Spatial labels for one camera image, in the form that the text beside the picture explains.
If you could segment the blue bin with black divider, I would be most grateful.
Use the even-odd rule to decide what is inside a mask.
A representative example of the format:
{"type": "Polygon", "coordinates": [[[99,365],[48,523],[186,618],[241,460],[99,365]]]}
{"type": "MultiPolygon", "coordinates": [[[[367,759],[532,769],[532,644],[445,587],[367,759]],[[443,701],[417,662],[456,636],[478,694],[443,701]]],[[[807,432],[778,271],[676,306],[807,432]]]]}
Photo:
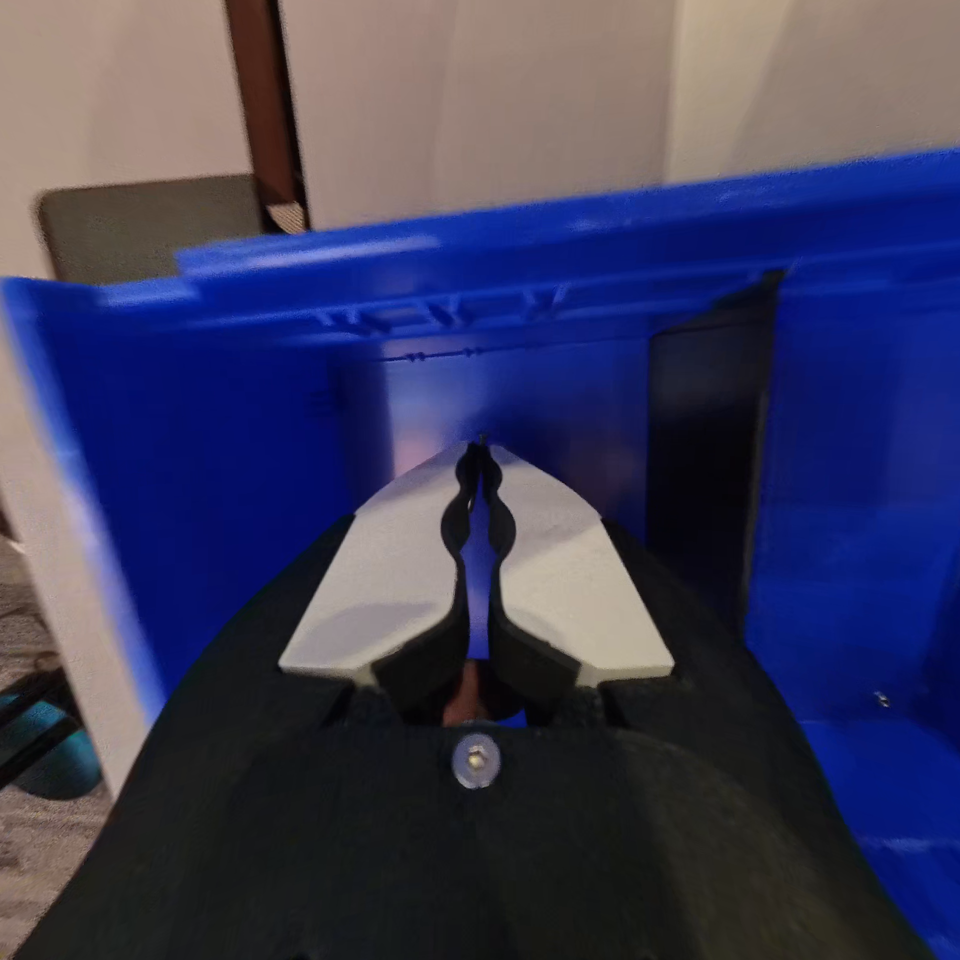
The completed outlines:
{"type": "Polygon", "coordinates": [[[162,706],[17,958],[958,958],[958,186],[944,150],[4,280],[162,706]],[[738,636],[645,543],[649,349],[777,270],[738,636]],[[354,512],[461,442],[598,511],[670,678],[527,723],[481,473],[441,726],[279,670],[354,512]]]}

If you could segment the teal round object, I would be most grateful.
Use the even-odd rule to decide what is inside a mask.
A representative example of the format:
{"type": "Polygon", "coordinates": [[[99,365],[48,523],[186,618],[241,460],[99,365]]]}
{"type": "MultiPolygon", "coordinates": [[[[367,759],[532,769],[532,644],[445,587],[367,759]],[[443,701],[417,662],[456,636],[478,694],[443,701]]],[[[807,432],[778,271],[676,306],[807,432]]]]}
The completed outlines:
{"type": "MultiPolygon", "coordinates": [[[[41,699],[2,724],[1,764],[50,734],[54,727],[74,717],[55,702],[41,699]]],[[[90,794],[102,783],[96,750],[85,728],[78,726],[50,750],[34,759],[18,776],[2,774],[2,789],[15,787],[32,796],[68,801],[90,794]]]]}

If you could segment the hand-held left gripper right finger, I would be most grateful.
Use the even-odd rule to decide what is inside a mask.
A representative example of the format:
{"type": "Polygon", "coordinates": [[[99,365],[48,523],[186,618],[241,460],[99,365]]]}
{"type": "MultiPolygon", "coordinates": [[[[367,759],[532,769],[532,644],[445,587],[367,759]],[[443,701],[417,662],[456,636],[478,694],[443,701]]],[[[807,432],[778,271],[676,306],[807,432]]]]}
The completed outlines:
{"type": "Polygon", "coordinates": [[[550,725],[583,692],[670,678],[675,658],[598,510],[502,445],[480,463],[489,666],[527,723],[550,725]]]}

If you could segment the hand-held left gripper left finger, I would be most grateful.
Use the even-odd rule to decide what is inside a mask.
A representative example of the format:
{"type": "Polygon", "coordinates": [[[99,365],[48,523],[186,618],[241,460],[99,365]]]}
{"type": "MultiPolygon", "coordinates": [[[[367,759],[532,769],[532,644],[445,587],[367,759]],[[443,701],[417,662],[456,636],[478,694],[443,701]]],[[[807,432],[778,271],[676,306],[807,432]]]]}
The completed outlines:
{"type": "Polygon", "coordinates": [[[379,692],[405,721],[442,726],[470,649],[463,550],[480,474],[480,444],[457,442],[355,510],[278,670],[379,692]]]}

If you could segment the dark grey chair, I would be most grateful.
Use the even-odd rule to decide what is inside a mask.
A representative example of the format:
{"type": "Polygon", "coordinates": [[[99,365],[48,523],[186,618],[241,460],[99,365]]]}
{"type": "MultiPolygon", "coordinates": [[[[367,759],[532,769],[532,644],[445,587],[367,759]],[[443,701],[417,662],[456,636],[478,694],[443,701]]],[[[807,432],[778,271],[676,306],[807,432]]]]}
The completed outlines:
{"type": "Polygon", "coordinates": [[[250,174],[63,188],[33,209],[54,279],[95,286],[174,277],[178,252],[265,226],[250,174]]]}

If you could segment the black bin divider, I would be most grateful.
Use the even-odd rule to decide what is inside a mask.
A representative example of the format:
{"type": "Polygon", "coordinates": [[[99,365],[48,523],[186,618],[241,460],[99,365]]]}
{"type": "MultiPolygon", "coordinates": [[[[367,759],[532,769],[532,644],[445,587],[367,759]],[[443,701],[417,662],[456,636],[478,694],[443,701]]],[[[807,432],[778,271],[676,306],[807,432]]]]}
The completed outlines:
{"type": "Polygon", "coordinates": [[[654,334],[645,544],[741,637],[784,270],[654,334]]]}

